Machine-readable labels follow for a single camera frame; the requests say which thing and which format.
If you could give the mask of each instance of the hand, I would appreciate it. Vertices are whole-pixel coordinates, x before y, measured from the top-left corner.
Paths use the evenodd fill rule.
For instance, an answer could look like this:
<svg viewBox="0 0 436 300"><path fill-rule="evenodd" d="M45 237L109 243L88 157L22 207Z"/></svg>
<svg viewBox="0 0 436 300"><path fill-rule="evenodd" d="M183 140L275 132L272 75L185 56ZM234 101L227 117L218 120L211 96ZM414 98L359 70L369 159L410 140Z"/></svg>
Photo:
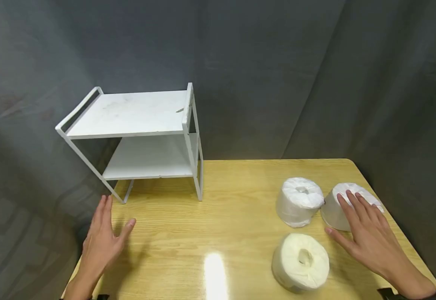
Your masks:
<svg viewBox="0 0 436 300"><path fill-rule="evenodd" d="M351 207L338 194L338 202L350 224L353 240L333 228L325 229L333 240L365 267L385 278L408 299L422 299L436 293L434 284L411 263L391 231L385 216L360 193L346 194Z"/></svg>
<svg viewBox="0 0 436 300"><path fill-rule="evenodd" d="M90 229L83 243L80 267L75 278L68 284L65 300L87 300L90 298L99 278L120 255L136 220L129 220L119 237L111 227L111 196L101 200L91 220Z"/></svg>

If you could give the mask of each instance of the wooden table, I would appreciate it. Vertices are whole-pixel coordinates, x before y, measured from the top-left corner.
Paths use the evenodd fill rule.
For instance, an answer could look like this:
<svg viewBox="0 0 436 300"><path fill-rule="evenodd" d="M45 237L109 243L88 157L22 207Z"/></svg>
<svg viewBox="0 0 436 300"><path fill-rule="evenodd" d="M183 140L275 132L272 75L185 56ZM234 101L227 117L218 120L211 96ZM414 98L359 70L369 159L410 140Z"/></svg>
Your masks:
<svg viewBox="0 0 436 300"><path fill-rule="evenodd" d="M284 180L306 177L327 195L337 183L353 182L375 194L348 159L205 161L203 202L192 179L136 180L126 205L113 206L116 230L136 218L127 247L99 282L95 294L113 299L381 299L388 282L354 261L323 231L318 212L293 229L275 212ZM118 193L126 192L120 181ZM395 221L385 212L408 258L436 279ZM293 294L275 281L271 258L287 233L304 233L325 247L330 273L316 291Z"/></svg>

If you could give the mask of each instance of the gray fabric backdrop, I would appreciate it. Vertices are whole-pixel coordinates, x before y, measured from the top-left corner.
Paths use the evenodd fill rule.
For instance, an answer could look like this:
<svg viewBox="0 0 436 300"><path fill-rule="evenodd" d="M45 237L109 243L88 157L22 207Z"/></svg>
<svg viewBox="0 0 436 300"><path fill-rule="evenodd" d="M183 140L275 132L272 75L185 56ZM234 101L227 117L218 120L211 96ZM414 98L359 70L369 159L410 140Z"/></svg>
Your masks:
<svg viewBox="0 0 436 300"><path fill-rule="evenodd" d="M190 81L205 159L352 159L436 275L436 0L0 0L0 299L59 297L104 191L59 120Z"/></svg>

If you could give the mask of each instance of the toilet paper roll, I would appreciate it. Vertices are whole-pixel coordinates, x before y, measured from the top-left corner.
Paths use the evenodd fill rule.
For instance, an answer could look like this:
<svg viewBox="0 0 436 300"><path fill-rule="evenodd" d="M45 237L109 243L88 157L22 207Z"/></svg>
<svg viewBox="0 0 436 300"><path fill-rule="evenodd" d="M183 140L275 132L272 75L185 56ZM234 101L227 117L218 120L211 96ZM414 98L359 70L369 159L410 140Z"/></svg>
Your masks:
<svg viewBox="0 0 436 300"><path fill-rule="evenodd" d="M275 249L271 269L276 281L287 290L315 290L328 277L328 253L313 237L290 233Z"/></svg>
<svg viewBox="0 0 436 300"><path fill-rule="evenodd" d="M288 178L281 187L276 211L287 225L302 227L310 224L323 203L323 193L316 183L303 177Z"/></svg>
<svg viewBox="0 0 436 300"><path fill-rule="evenodd" d="M368 203L375 204L379 210L383 212L381 203L363 187L351 182L339 183L335 185L328 196L326 196L325 204L321 207L321 216L328 226L338 230L350 231L350 224L348 224L345 213L343 209L341 209L337 199L337 195L340 193L348 204L351 204L346 195L346 190L350 190L353 194L360 193Z"/></svg>

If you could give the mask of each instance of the white metal shelf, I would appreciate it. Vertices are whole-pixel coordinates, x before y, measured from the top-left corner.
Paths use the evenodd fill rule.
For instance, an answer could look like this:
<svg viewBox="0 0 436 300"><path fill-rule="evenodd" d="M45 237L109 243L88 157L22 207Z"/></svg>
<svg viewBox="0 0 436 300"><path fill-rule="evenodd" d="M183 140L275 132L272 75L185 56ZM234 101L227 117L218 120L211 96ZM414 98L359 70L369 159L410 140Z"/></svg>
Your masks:
<svg viewBox="0 0 436 300"><path fill-rule="evenodd" d="M66 135L70 139L183 133L185 91L101 94Z"/></svg>
<svg viewBox="0 0 436 300"><path fill-rule="evenodd" d="M190 133L191 122L196 133ZM193 177L203 194L203 159L193 84L183 91L104 94L99 86L55 127L66 143L122 203L135 179ZM75 139L121 137L103 174L75 145ZM131 180L124 199L108 180Z"/></svg>
<svg viewBox="0 0 436 300"><path fill-rule="evenodd" d="M198 134L190 133L190 141L196 161ZM106 180L192 176L193 169L182 135L125 137L103 173Z"/></svg>

